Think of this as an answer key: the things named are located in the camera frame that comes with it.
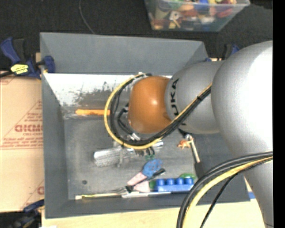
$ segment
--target clear plastic box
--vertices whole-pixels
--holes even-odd
[[[220,31],[249,0],[200,3],[178,0],[144,0],[153,30]]]

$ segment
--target black cord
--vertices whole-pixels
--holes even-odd
[[[1,73],[1,74],[0,74],[0,79],[1,79],[2,77],[5,77],[5,76],[11,75],[11,74],[13,74],[13,72]]]
[[[92,28],[89,26],[89,24],[87,23],[87,21],[86,21],[84,15],[83,15],[83,13],[82,13],[81,2],[82,2],[82,0],[79,0],[79,5],[78,5],[78,6],[79,6],[80,16],[81,16],[83,22],[85,23],[85,25],[86,25],[86,26],[88,27],[88,29],[92,32],[92,34],[95,34],[95,32],[94,32],[94,31],[92,30]]]
[[[149,144],[150,142],[154,141],[155,139],[158,138],[164,138],[166,136],[168,136],[170,133],[172,133],[174,130],[176,130],[184,121],[185,119],[190,115],[190,113],[197,107],[197,105],[204,99],[206,98],[210,92],[211,92],[211,87],[209,87],[205,92],[203,92],[201,95],[199,95],[195,101],[191,104],[191,106],[173,123],[171,123],[170,125],[168,125],[166,128],[164,128],[163,130],[159,131],[158,133],[156,133],[155,135],[149,137],[148,139],[144,139],[144,140],[127,140],[125,138],[123,138],[122,136],[120,136],[120,134],[118,133],[118,130],[116,128],[116,125],[114,123],[114,116],[115,116],[115,109],[117,109],[117,105],[115,105],[116,100],[118,101],[121,92],[130,84],[133,82],[133,80],[130,80],[127,84],[123,85],[123,87],[121,87],[116,94],[114,95],[114,97],[112,98],[112,102],[111,102],[111,113],[110,113],[110,126],[111,126],[111,130],[112,132],[115,134],[115,136],[117,138],[119,138],[121,141],[123,141],[126,144],[130,144],[130,145],[135,145],[135,146],[142,146],[142,145],[146,145]]]
[[[263,158],[269,158],[272,157],[273,153],[265,152],[265,153],[258,153],[258,154],[252,154],[247,156],[242,156],[239,158],[235,158],[229,161],[226,161],[224,163],[221,163],[208,171],[202,178],[198,179],[198,181],[194,184],[192,189],[189,191],[185,199],[183,200],[183,203],[180,207],[178,219],[177,219],[177,228],[181,228],[183,224],[183,219],[185,217],[186,210],[191,203],[192,198],[194,197],[196,191],[199,190],[199,188],[207,181],[211,180],[213,177],[219,175],[220,173],[223,173],[225,171],[228,171],[232,168],[235,168],[237,166],[243,165],[245,163],[249,163],[252,161],[257,161]]]
[[[228,180],[225,182],[225,184],[221,187],[221,189],[219,190],[219,192],[217,193],[217,195],[215,196],[214,200],[211,203],[211,206],[209,207],[201,225],[200,228],[203,228],[207,219],[209,218],[210,213],[212,212],[212,210],[214,209],[215,204],[217,203],[218,199],[220,198],[221,194],[223,193],[223,191],[225,190],[225,188],[228,186],[228,184],[233,180],[233,178],[235,178],[235,176],[237,176],[238,173],[234,174],[233,176],[229,177]]]

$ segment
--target blue lego brick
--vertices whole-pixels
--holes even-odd
[[[193,178],[168,178],[156,179],[155,192],[184,192],[189,191],[194,185]]]

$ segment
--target yellow clamp label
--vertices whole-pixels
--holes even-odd
[[[29,68],[28,68],[28,67],[29,67],[29,66],[26,65],[26,64],[15,64],[14,66],[12,66],[12,67],[10,68],[10,70],[11,70],[13,73],[19,75],[19,74],[27,73],[27,72],[29,71]]]

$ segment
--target yellow cable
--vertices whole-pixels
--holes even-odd
[[[192,199],[190,205],[188,206],[187,210],[186,210],[186,213],[184,215],[184,221],[183,221],[183,227],[184,227],[184,224],[186,222],[186,217],[187,217],[187,214],[189,213],[189,210],[191,207],[195,207],[198,203],[198,201],[204,196],[204,194],[210,189],[212,188],[213,186],[215,186],[216,184],[218,184],[220,181],[223,181],[224,179],[238,173],[239,171],[247,168],[247,167],[250,167],[254,164],[257,164],[259,162],[263,162],[263,161],[266,161],[266,160],[270,160],[272,159],[273,157],[267,157],[267,158],[262,158],[260,160],[257,160],[257,161],[251,161],[249,163],[246,163],[246,164],[243,164],[243,165],[240,165],[240,166],[237,166],[229,171],[226,171],[224,172],[223,174],[219,175],[218,177],[212,179],[211,181],[209,181],[204,187],[202,187],[199,192],[195,195],[195,197]]]
[[[117,138],[111,131],[110,127],[109,127],[109,124],[108,124],[108,119],[107,119],[107,112],[108,112],[108,108],[109,108],[109,105],[110,105],[110,102],[112,100],[112,98],[114,97],[114,95],[116,94],[116,92],[118,90],[120,90],[125,84],[127,84],[129,81],[139,77],[140,75],[144,75],[144,74],[137,74],[135,75],[134,77],[132,78],[129,78],[127,79],[126,81],[124,81],[123,83],[121,83],[118,87],[116,87],[113,92],[110,94],[106,104],[105,104],[105,107],[104,107],[104,124],[105,124],[105,128],[106,130],[108,131],[109,135],[116,141],[118,142],[119,144],[121,144],[122,146],[125,146],[127,148],[131,148],[131,149],[135,149],[135,150],[143,150],[143,149],[146,149],[146,148],[149,148],[153,145],[155,145],[159,140],[161,140],[161,138],[159,139],[155,139],[154,141],[150,142],[149,144],[146,144],[146,145],[142,145],[142,146],[136,146],[136,145],[130,145],[130,144],[127,144],[127,143],[124,143],[123,141],[121,141],[119,138]]]
[[[106,130],[108,131],[109,135],[116,141],[118,142],[119,144],[121,144],[122,146],[124,147],[127,147],[127,148],[130,148],[130,149],[135,149],[135,150],[144,150],[144,149],[147,149],[153,145],[155,145],[158,141],[160,141],[162,139],[162,137],[159,137],[155,140],[153,140],[152,142],[148,143],[148,144],[145,144],[145,145],[141,145],[141,146],[137,146],[137,145],[130,145],[130,144],[127,144],[127,143],[124,143],[123,141],[121,141],[119,138],[117,138],[113,132],[111,131],[110,127],[109,127],[109,124],[108,124],[108,119],[107,119],[107,115],[108,115],[108,108],[109,108],[109,105],[110,105],[110,102],[112,100],[112,98],[115,96],[115,94],[125,85],[127,84],[129,81],[139,77],[139,76],[142,76],[142,75],[145,75],[145,74],[137,74],[135,75],[134,77],[131,77],[127,80],[125,80],[123,83],[121,83],[118,87],[116,87],[113,92],[110,94],[106,104],[105,104],[105,107],[104,107],[104,126],[106,128]],[[173,124],[175,121],[177,121],[178,118],[180,118],[184,112],[198,99],[198,97],[200,97],[204,92],[206,92],[210,87],[211,87],[212,84],[208,85],[197,97],[194,98],[194,100],[188,105],[185,107],[185,109],[183,109],[181,111],[181,113],[179,115],[176,116],[176,118],[174,118],[170,124]]]

